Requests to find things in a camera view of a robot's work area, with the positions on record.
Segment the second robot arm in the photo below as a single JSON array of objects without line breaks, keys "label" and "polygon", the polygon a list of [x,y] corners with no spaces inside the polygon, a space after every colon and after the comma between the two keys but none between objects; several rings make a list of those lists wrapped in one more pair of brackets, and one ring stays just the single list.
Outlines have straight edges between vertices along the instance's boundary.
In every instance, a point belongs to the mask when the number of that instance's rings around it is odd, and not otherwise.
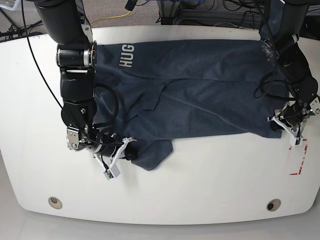
[{"label": "second robot arm", "polygon": [[320,111],[319,84],[298,45],[308,10],[319,3],[318,0],[266,0],[263,9],[255,4],[261,16],[262,46],[273,64],[268,78],[275,82],[276,74],[281,74],[291,94],[283,100],[293,104],[285,106],[272,119],[283,130],[302,131],[302,124]]}]

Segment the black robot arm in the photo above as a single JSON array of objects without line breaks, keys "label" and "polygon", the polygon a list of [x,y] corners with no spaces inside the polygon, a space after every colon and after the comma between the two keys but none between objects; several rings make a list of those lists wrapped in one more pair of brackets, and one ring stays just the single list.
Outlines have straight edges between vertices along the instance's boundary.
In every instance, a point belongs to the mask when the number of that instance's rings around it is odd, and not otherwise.
[{"label": "black robot arm", "polygon": [[[68,147],[97,151],[113,157],[124,145],[115,140],[114,123],[119,112],[116,92],[95,81],[97,43],[81,0],[35,0],[35,8],[49,36],[57,43],[56,64],[60,70],[61,118],[67,127]],[[94,123],[95,89],[111,95],[113,113],[106,122]]]}]

